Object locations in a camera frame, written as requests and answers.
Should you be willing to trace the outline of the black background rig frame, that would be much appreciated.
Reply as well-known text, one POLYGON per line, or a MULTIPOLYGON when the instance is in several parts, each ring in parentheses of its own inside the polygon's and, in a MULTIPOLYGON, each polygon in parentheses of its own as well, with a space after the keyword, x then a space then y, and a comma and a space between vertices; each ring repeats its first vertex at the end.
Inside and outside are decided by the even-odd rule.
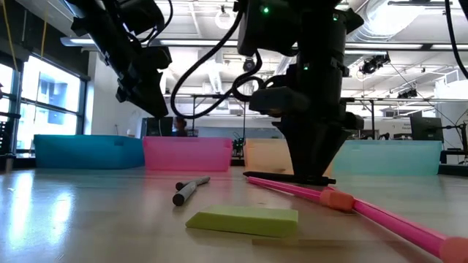
POLYGON ((219 118, 219 121, 216 121, 215 124, 221 124, 221 121, 226 118, 243 118, 243 137, 245 136, 245 123, 247 111, 246 102, 241 102, 235 99, 233 96, 229 96, 226 99, 223 99, 221 94, 192 94, 192 100, 192 115, 200 114, 201 112, 207 110, 213 105, 215 105, 216 107, 210 110, 204 116, 190 121, 190 136, 199 137, 200 127, 196 126, 197 120, 206 121, 207 118, 210 117, 219 118))
POLYGON ((370 113, 371 113, 371 138, 373 140, 376 139, 376 129, 375 129, 375 100, 369 98, 354 98, 354 97, 343 97, 340 98, 340 102, 342 104, 352 103, 352 102, 360 102, 370 113))

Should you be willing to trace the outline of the pink pencil with orange eraser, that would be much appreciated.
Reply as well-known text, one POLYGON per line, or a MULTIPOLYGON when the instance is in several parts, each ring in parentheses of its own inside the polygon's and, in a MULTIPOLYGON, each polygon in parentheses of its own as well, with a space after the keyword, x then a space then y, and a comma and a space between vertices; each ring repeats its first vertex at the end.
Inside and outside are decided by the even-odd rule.
POLYGON ((316 191, 310 188, 293 186, 286 183, 280 183, 272 180, 265 180, 254 177, 248 177, 247 181, 257 186, 283 191, 288 194, 303 197, 314 202, 319 202, 321 205, 324 205, 334 210, 350 212, 353 210, 354 205, 356 203, 356 199, 352 195, 340 191, 334 191, 330 189, 316 191))
POLYGON ((354 210, 438 257, 443 263, 468 263, 468 237, 445 236, 341 191, 329 189, 322 191, 320 202, 335 210, 344 212, 354 210))

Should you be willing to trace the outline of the yellow-green eraser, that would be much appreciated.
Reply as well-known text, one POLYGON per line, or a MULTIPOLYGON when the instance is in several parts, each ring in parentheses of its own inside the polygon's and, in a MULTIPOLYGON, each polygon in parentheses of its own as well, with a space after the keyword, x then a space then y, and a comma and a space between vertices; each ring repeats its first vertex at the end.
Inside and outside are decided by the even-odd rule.
POLYGON ((185 226, 265 237, 289 237, 298 228, 298 211, 265 207, 212 205, 194 214, 185 226))

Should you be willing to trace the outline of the black equipment stand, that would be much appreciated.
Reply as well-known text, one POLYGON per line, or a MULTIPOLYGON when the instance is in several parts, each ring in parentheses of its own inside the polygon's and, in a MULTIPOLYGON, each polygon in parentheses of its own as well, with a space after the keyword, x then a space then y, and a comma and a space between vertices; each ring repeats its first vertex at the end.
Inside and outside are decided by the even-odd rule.
POLYGON ((461 132, 462 149, 442 150, 440 154, 439 175, 453 175, 460 177, 468 177, 468 136, 467 125, 461 123, 455 126, 443 126, 442 129, 456 129, 461 132), (464 156, 464 160, 460 164, 447 164, 448 156, 464 156))

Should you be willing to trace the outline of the orange plastic bin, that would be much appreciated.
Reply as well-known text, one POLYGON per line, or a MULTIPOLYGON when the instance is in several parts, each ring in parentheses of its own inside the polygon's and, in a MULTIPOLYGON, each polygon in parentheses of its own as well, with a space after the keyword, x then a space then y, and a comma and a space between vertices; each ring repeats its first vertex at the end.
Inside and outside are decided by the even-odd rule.
POLYGON ((284 139, 247 139, 244 146, 246 171, 292 175, 293 166, 284 139))

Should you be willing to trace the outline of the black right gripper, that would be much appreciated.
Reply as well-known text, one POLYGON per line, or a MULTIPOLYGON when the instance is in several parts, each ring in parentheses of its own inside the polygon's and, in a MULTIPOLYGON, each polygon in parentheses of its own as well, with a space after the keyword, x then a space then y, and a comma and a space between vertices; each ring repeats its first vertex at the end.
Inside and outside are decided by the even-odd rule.
POLYGON ((323 176, 349 137, 346 130, 363 128, 363 118, 348 112, 347 100, 341 98, 342 78, 348 72, 342 60, 336 58, 299 58, 285 74, 272 77, 272 89, 282 92, 279 104, 272 110, 281 118, 274 126, 287 141, 294 176, 303 174, 301 133, 296 129, 312 127, 305 175, 323 176))

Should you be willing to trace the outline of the black overhead light bar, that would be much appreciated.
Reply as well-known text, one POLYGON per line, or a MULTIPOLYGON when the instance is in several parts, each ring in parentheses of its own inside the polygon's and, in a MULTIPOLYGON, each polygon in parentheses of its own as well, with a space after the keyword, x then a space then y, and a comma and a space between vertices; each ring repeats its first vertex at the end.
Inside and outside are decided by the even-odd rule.
MULTIPOLYGON (((160 39, 156 43, 180 47, 214 47, 219 41, 209 39, 160 39)), ((61 43, 69 47, 94 46, 92 39, 62 37, 61 43)), ((451 44, 400 43, 400 42, 347 42, 345 47, 351 50, 452 50, 451 44)))

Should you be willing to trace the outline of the teal plastic bin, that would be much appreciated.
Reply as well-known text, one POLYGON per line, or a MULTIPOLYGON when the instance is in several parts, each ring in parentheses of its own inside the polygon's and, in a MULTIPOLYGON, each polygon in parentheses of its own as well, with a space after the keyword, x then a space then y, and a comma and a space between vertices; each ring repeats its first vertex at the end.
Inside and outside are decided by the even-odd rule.
POLYGON ((335 155, 331 172, 342 175, 435 176, 440 141, 348 140, 335 155))

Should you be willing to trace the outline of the large office window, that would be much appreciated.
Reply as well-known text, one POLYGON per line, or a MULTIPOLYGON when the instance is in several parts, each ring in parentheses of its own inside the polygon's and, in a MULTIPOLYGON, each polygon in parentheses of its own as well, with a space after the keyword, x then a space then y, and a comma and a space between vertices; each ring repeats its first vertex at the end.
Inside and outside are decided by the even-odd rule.
MULTIPOLYGON (((34 149, 36 134, 80 134, 86 81, 36 56, 20 69, 0 63, 0 114, 15 113, 14 141, 19 151, 34 149)), ((0 115, 0 121, 9 121, 0 115)))

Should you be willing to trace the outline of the black computer monitor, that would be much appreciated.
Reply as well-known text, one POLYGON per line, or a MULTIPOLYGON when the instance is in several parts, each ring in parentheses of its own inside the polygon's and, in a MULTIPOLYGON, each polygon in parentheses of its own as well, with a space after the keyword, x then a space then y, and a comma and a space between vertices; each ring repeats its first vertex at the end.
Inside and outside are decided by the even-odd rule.
POLYGON ((143 118, 141 137, 171 137, 173 135, 173 117, 143 118))
POLYGON ((409 119, 413 140, 444 141, 440 118, 411 115, 409 119))

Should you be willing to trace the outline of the black pen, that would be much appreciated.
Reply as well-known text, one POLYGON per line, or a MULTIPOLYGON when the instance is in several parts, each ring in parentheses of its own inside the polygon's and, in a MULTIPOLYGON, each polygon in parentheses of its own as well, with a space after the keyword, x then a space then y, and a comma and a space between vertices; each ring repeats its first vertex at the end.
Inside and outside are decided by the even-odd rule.
POLYGON ((279 173, 269 172, 244 172, 243 175, 252 178, 260 178, 265 180, 279 181, 285 183, 298 183, 313 186, 328 186, 336 184, 336 180, 325 176, 312 175, 284 175, 279 173))

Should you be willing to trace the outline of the person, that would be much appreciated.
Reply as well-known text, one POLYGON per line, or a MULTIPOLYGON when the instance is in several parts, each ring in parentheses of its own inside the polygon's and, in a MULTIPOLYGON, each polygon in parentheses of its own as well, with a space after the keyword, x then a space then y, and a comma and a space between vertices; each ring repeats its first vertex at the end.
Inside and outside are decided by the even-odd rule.
POLYGON ((186 125, 187 125, 187 122, 184 118, 181 118, 181 117, 176 117, 175 118, 175 123, 174 123, 174 126, 175 126, 175 134, 177 137, 187 137, 188 136, 188 133, 187 133, 187 130, 186 130, 186 125))

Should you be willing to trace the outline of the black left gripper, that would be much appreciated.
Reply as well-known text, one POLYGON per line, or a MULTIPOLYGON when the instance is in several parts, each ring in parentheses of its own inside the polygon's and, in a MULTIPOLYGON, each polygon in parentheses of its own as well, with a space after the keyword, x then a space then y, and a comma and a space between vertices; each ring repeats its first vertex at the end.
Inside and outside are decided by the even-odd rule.
POLYGON ((143 47, 110 16, 75 17, 72 30, 89 35, 116 73, 116 99, 120 103, 130 102, 155 118, 168 115, 160 88, 162 70, 172 62, 167 47, 143 47))

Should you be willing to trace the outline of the blue plastic bin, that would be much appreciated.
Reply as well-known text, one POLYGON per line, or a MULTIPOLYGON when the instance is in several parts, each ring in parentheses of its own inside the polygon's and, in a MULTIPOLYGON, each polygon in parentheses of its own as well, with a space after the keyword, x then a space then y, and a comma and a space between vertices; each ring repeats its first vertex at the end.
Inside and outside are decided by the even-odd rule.
POLYGON ((118 135, 34 136, 36 165, 45 169, 129 169, 145 165, 143 141, 118 135))

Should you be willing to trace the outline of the pink plastic bin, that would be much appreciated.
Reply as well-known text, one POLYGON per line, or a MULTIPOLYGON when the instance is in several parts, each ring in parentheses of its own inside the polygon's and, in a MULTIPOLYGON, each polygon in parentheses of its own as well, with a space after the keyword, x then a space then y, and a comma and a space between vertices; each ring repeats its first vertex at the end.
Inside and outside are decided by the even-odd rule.
POLYGON ((159 171, 226 172, 232 158, 226 137, 144 137, 146 169, 159 171))

